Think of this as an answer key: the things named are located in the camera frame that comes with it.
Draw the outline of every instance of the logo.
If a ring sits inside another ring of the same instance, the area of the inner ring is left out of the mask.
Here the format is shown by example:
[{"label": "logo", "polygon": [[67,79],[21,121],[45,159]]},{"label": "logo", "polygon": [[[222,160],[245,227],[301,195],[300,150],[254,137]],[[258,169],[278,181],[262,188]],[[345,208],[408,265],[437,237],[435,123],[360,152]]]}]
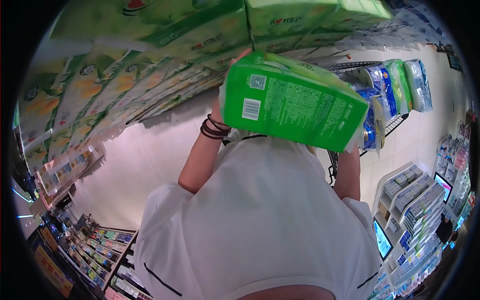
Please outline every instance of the logo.
[{"label": "logo", "polygon": [[88,75],[95,70],[95,65],[86,65],[80,70],[80,75]]},{"label": "logo", "polygon": [[140,10],[150,6],[154,2],[155,1],[150,1],[149,4],[144,4],[142,0],[130,0],[125,4],[125,7],[123,7],[121,14],[124,16],[136,16]]},{"label": "logo", "polygon": [[270,24],[271,25],[285,25],[285,24],[296,23],[301,19],[302,19],[302,17],[280,18],[280,19],[277,19],[277,20],[272,20],[270,22]]},{"label": "logo", "polygon": [[36,131],[35,131],[35,130],[32,130],[32,131],[29,132],[29,134],[28,134],[28,141],[31,142],[31,141],[33,141],[35,138],[36,138]]},{"label": "logo", "polygon": [[70,118],[70,112],[65,111],[60,118],[60,125],[65,124],[68,121],[69,118]]},{"label": "logo", "polygon": [[231,61],[231,60],[232,60],[232,57],[229,57],[227,59],[217,61],[216,64],[219,65],[219,64],[222,64],[224,62]]},{"label": "logo", "polygon": [[137,68],[138,68],[138,65],[135,64],[135,65],[128,66],[125,71],[126,71],[126,72],[133,72],[133,71],[135,71]]},{"label": "logo", "polygon": [[217,35],[217,36],[211,37],[208,40],[203,41],[202,43],[198,43],[195,46],[192,46],[192,50],[198,50],[198,49],[203,48],[204,46],[215,43],[215,42],[219,41],[222,37],[223,37],[223,35]]},{"label": "logo", "polygon": [[34,86],[28,91],[24,99],[25,101],[30,102],[36,97],[37,94],[38,94],[38,86]]}]

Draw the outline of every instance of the digital screen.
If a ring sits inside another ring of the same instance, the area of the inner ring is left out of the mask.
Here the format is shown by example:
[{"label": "digital screen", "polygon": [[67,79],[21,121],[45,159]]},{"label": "digital screen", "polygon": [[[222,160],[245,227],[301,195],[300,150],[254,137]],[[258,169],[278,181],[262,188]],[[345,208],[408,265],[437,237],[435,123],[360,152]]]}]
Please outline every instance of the digital screen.
[{"label": "digital screen", "polygon": [[376,219],[373,219],[373,228],[375,228],[375,235],[377,236],[378,250],[380,251],[380,256],[382,257],[382,260],[385,260],[385,258],[393,248],[392,243],[390,243],[387,236],[385,235],[384,230],[378,224]]},{"label": "digital screen", "polygon": [[444,202],[447,203],[448,196],[450,196],[450,192],[452,191],[452,186],[448,183],[440,174],[435,172],[435,181],[438,182],[444,189],[445,189],[445,197]]}]

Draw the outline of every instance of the blue toilet paper package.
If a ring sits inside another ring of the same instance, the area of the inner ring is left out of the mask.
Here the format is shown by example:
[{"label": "blue toilet paper package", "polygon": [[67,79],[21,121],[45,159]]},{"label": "blue toilet paper package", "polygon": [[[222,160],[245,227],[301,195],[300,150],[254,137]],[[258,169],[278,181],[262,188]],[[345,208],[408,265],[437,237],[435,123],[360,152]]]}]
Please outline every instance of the blue toilet paper package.
[{"label": "blue toilet paper package", "polygon": [[362,149],[380,152],[385,142],[384,109],[382,95],[375,88],[358,90],[357,93],[369,103],[367,116],[363,122],[363,135],[359,139]]}]

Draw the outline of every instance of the supermarket aisle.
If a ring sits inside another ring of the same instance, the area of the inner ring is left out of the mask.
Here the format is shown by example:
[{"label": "supermarket aisle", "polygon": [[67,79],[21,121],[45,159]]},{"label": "supermarket aisle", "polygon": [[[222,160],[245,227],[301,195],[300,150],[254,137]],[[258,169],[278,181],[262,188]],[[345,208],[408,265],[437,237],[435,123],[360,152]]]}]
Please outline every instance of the supermarket aisle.
[{"label": "supermarket aisle", "polygon": [[[319,64],[420,58],[430,80],[433,111],[424,114],[411,112],[407,120],[386,138],[380,157],[376,153],[367,153],[360,159],[361,198],[372,206],[377,183],[383,175],[409,161],[431,172],[438,140],[448,131],[453,132],[464,116],[465,106],[457,91],[461,86],[461,73],[449,68],[445,54],[430,47],[422,48],[422,51],[346,53],[350,54],[351,60],[345,56],[316,59],[315,54],[309,58],[318,60]],[[71,208],[74,214],[91,213],[100,225],[106,227],[139,228],[148,194],[163,183],[177,181],[217,94],[218,89],[207,91],[164,115],[127,128],[117,139],[104,143],[105,157],[99,162],[101,166],[75,183]],[[328,175],[330,161],[326,150],[318,149],[317,155]]]}]

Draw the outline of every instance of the tissue package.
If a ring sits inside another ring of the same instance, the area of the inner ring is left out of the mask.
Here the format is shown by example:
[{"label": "tissue package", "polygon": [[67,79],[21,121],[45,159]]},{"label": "tissue package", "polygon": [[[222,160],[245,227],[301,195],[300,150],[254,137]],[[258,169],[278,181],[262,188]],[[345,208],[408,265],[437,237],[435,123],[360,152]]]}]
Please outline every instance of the tissue package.
[{"label": "tissue package", "polygon": [[[223,15],[212,15],[207,20],[209,21],[202,25],[197,24],[192,30],[175,37],[167,44],[162,45],[163,37],[159,36],[160,43],[156,46],[166,55],[193,60],[214,56],[217,52],[233,49],[249,41],[247,15],[243,7]],[[166,36],[176,34],[176,26],[167,28],[169,33]]]},{"label": "tissue package", "polygon": [[226,71],[230,66],[230,62],[232,59],[235,59],[238,55],[240,55],[246,49],[252,48],[252,44],[248,42],[243,46],[239,46],[229,51],[225,51],[223,53],[218,54],[217,56],[209,59],[199,61],[200,64],[204,65],[207,68],[210,68],[214,71]]},{"label": "tissue package", "polygon": [[25,163],[27,164],[30,174],[35,174],[40,170],[48,160],[48,148],[51,138],[47,138],[38,145],[32,147],[31,150],[24,150]]},{"label": "tissue package", "polygon": [[147,77],[142,79],[136,86],[129,90],[112,108],[123,107],[129,103],[137,101],[144,94],[162,83],[164,80],[174,76],[178,72],[192,66],[191,63],[181,59],[165,58]]},{"label": "tissue package", "polygon": [[386,60],[384,61],[384,66],[388,71],[392,83],[392,92],[395,97],[396,110],[400,115],[408,114],[412,110],[412,103],[411,98],[410,102],[407,100],[407,93],[403,88],[402,78],[400,77],[399,70],[403,70],[403,61],[395,59]]},{"label": "tissue package", "polygon": [[338,0],[338,3],[338,10],[321,27],[354,31],[393,18],[383,0]]},{"label": "tissue package", "polygon": [[71,125],[82,118],[107,84],[122,71],[122,66],[137,55],[137,51],[129,49],[92,46],[65,91],[53,128]]},{"label": "tissue package", "polygon": [[153,42],[161,42],[155,36],[169,26],[177,24],[178,28],[188,30],[211,20],[212,15],[242,6],[241,0],[72,0],[55,22],[51,37],[116,36],[128,40],[149,37]]},{"label": "tissue package", "polygon": [[363,122],[363,135],[359,147],[365,150],[375,150],[377,153],[385,143],[385,120],[383,106],[379,98],[382,96],[375,88],[369,87],[357,91],[369,104],[367,117]]},{"label": "tissue package", "polygon": [[304,35],[295,49],[330,46],[350,34],[351,31],[338,31],[319,27]]},{"label": "tissue package", "polygon": [[338,0],[246,0],[251,33],[257,36],[301,34],[333,13]]},{"label": "tissue package", "polygon": [[119,74],[96,97],[85,116],[109,110],[142,79],[169,61],[170,58],[164,57],[158,51],[139,53],[130,63],[122,66]]},{"label": "tissue package", "polygon": [[234,63],[225,85],[225,124],[336,152],[353,145],[368,109],[333,73],[271,53]]},{"label": "tissue package", "polygon": [[65,90],[84,55],[61,58],[34,66],[18,98],[23,147],[53,126]]},{"label": "tissue package", "polygon": [[271,53],[280,53],[295,48],[300,41],[301,35],[283,35],[283,36],[261,36],[253,40],[253,49],[255,51],[266,51]]},{"label": "tissue package", "polygon": [[432,97],[427,73],[421,60],[404,62],[408,83],[412,92],[413,109],[418,112],[428,112],[433,109]]}]

